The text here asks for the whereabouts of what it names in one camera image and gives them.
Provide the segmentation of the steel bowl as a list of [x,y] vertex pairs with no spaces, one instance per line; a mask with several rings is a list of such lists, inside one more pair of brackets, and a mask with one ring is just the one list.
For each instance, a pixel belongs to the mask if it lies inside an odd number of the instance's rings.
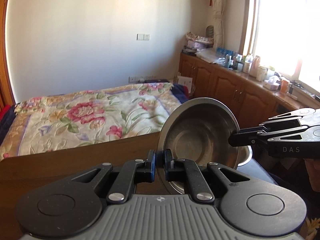
[[232,147],[228,138],[239,125],[231,110],[212,98],[196,98],[177,107],[165,121],[157,152],[171,150],[177,159],[191,159],[199,167],[217,162],[233,169],[252,159],[250,146]]

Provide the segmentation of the folded floral cloth pile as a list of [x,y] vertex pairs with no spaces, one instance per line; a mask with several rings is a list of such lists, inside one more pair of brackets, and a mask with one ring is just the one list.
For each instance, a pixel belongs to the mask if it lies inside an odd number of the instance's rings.
[[191,31],[185,34],[185,39],[187,42],[186,47],[196,51],[212,48],[214,45],[213,38],[199,36]]

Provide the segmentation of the wall socket strip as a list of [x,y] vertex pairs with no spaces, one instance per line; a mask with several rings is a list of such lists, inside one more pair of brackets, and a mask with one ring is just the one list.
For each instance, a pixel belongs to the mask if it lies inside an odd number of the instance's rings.
[[146,75],[146,76],[129,76],[128,83],[144,83],[144,82],[154,82],[157,80],[157,76],[154,75]]

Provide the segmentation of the patterned curtain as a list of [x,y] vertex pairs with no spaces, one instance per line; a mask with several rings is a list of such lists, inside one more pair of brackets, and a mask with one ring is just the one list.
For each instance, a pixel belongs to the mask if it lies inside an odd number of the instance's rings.
[[214,48],[222,48],[224,45],[224,26],[223,17],[225,12],[226,0],[210,0],[212,9],[211,23],[214,28]]

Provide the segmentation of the white paper bag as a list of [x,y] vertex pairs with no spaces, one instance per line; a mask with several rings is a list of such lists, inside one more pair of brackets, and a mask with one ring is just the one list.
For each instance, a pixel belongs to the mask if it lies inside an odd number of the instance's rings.
[[188,91],[190,92],[192,89],[193,78],[179,75],[176,77],[175,82],[179,85],[187,87]]

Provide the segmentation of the wooden louvered wardrobe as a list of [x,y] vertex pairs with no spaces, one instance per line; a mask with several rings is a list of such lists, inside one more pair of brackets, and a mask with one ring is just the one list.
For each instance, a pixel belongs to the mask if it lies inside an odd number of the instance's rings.
[[14,105],[15,99],[12,92],[5,45],[5,28],[6,28],[6,16],[7,16],[8,0],[1,0],[1,22],[0,22],[0,75],[1,75],[1,109],[6,105]]

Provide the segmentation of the wooden cabinet row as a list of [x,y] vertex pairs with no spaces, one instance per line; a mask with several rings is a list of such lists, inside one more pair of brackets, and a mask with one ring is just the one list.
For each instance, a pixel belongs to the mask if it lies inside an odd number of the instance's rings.
[[266,89],[246,73],[210,64],[195,56],[181,53],[178,71],[193,79],[193,98],[221,101],[233,112],[240,128],[258,126],[272,116],[306,107],[280,91]]

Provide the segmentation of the dark blue blanket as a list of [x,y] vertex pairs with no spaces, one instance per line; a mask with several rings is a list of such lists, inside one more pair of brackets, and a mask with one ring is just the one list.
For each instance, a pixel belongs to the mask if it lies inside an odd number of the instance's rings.
[[190,99],[188,88],[186,86],[174,83],[171,87],[171,92],[177,100],[183,104]]

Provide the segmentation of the clutter of bottles on counter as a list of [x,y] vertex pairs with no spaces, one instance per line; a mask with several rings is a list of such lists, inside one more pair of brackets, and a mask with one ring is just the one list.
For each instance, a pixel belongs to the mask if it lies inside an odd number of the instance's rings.
[[216,63],[236,72],[248,74],[258,82],[262,82],[263,87],[268,90],[279,90],[288,94],[293,93],[293,83],[279,72],[276,72],[273,67],[262,66],[259,56],[254,57],[252,54],[248,54],[248,57],[246,57],[220,47],[216,48],[216,55],[218,57]]

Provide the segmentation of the white wall switch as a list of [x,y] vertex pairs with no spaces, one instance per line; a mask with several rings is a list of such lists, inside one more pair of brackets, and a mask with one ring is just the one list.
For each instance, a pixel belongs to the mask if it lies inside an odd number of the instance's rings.
[[137,41],[149,41],[150,34],[137,34]]

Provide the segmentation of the floral bedspread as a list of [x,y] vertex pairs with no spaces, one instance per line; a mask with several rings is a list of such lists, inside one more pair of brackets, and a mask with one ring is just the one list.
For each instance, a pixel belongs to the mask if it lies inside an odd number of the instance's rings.
[[169,82],[35,97],[14,106],[1,159],[159,132],[181,104]]

